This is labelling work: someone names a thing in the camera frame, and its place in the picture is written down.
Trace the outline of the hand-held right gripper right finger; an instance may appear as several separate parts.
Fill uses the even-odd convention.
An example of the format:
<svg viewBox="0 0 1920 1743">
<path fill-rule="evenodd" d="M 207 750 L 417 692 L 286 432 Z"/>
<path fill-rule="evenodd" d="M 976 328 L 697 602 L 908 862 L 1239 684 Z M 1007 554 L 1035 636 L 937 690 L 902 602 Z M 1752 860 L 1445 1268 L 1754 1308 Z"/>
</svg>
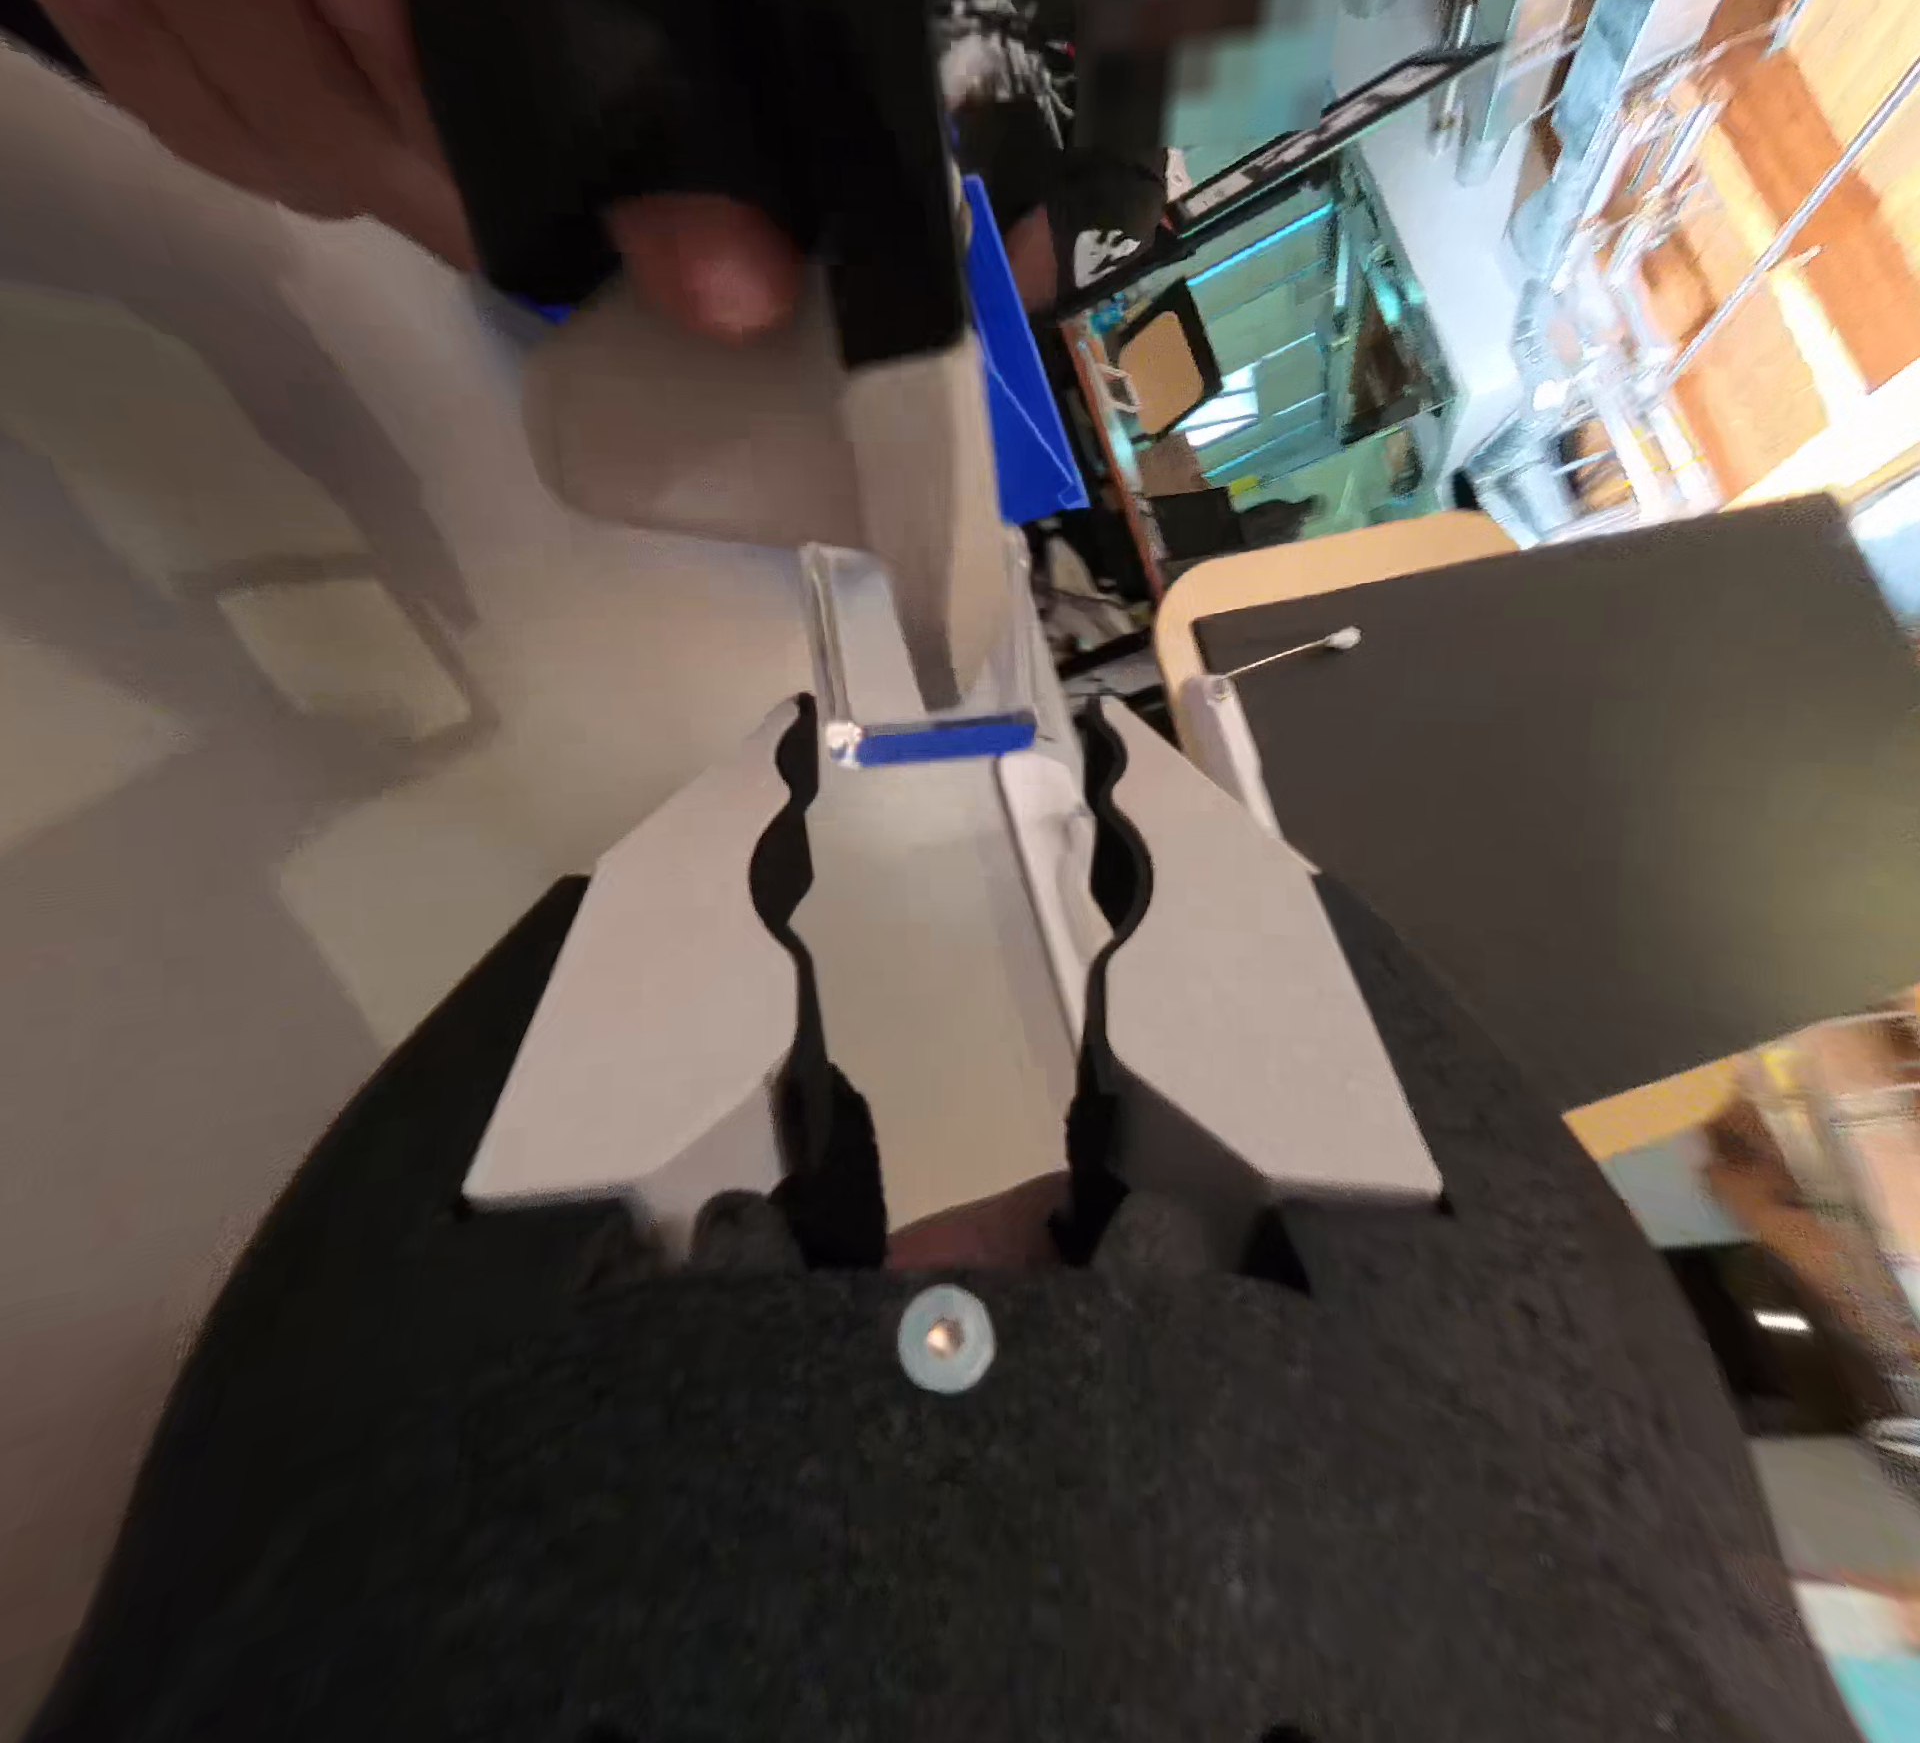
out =
<svg viewBox="0 0 1920 1743">
<path fill-rule="evenodd" d="M 1200 1258 L 1277 1262 L 1293 1204 L 1434 1210 L 1445 1182 L 1317 874 L 1117 700 L 1046 758 L 1046 956 L 1074 1056 L 1063 1252 L 1127 1200 Z"/>
</svg>

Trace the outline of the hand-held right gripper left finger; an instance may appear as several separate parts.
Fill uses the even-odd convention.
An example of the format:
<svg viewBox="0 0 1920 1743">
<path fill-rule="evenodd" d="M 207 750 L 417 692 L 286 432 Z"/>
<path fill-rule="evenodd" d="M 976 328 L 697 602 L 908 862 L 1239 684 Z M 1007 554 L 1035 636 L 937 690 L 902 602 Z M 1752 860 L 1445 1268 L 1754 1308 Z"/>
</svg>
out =
<svg viewBox="0 0 1920 1743">
<path fill-rule="evenodd" d="M 757 1194 L 804 1258 L 885 1262 L 867 1102 L 829 1056 L 797 914 L 820 786 L 811 698 L 775 706 L 601 858 L 462 1184 L 478 1210 L 601 1202 L 678 1266 Z"/>
</svg>

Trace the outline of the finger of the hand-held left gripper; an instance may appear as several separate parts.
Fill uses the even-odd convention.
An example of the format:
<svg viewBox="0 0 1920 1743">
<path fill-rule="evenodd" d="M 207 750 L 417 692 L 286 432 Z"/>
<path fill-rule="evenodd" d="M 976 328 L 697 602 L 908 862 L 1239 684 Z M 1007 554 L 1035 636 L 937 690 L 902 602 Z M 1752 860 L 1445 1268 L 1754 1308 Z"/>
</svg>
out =
<svg viewBox="0 0 1920 1743">
<path fill-rule="evenodd" d="M 980 348 L 854 370 L 844 434 L 867 550 L 890 580 L 925 704 L 956 708 L 989 670 L 1013 612 Z"/>
</svg>

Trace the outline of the blue plastic bin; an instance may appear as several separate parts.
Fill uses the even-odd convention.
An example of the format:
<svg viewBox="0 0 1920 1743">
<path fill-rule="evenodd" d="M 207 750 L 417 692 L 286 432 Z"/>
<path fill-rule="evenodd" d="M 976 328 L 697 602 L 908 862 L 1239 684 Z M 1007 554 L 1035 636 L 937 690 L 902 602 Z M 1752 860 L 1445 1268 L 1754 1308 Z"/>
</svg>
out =
<svg viewBox="0 0 1920 1743">
<path fill-rule="evenodd" d="M 978 342 L 1000 516 L 1015 528 L 1090 508 L 1079 456 L 1055 400 L 987 184 L 963 178 L 966 278 Z"/>
</svg>

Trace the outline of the clear plastic piece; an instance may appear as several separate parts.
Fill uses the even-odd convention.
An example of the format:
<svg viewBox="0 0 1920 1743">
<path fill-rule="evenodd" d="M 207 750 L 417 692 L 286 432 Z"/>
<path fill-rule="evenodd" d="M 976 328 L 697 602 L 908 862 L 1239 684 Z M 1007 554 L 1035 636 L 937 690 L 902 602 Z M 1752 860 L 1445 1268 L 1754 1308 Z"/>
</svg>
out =
<svg viewBox="0 0 1920 1743">
<path fill-rule="evenodd" d="M 1004 536 L 999 634 L 973 688 L 949 706 L 925 700 L 889 572 L 861 552 L 798 552 L 812 694 L 829 760 L 847 770 L 997 760 L 1035 748 L 1050 682 L 1032 598 L 1031 552 Z"/>
</svg>

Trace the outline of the person's right hand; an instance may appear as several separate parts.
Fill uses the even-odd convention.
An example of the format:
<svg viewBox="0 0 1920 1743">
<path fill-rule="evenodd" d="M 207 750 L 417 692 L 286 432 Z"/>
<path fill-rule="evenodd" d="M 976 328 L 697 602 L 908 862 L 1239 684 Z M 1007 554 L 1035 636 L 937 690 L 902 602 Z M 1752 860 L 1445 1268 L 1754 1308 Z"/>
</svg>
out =
<svg viewBox="0 0 1920 1743">
<path fill-rule="evenodd" d="M 1052 1172 L 994 1196 L 934 1212 L 886 1242 L 900 1274 L 1035 1272 L 1063 1264 L 1057 1226 L 1072 1206 L 1072 1180 Z"/>
</svg>

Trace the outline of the wooden black chair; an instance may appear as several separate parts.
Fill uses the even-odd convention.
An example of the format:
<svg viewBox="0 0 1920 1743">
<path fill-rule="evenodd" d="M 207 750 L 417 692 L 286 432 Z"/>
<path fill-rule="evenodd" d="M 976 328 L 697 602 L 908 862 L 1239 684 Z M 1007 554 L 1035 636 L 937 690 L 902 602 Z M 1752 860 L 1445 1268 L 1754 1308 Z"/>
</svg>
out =
<svg viewBox="0 0 1920 1743">
<path fill-rule="evenodd" d="M 1160 440 L 1223 394 L 1225 378 L 1208 324 L 1190 286 L 1170 284 L 1117 340 L 1138 434 Z"/>
</svg>

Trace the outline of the black wooden book stand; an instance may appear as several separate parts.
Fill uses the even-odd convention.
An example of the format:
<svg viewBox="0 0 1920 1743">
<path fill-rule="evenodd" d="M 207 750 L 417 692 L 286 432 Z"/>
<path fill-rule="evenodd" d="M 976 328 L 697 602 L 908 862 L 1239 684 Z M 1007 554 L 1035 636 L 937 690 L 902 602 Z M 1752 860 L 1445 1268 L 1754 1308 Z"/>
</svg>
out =
<svg viewBox="0 0 1920 1743">
<path fill-rule="evenodd" d="M 1566 1110 L 1917 986 L 1917 652 L 1830 498 L 1217 612 L 1195 766 Z M 1439 1064 L 1362 996 L 1441 1176 Z"/>
</svg>

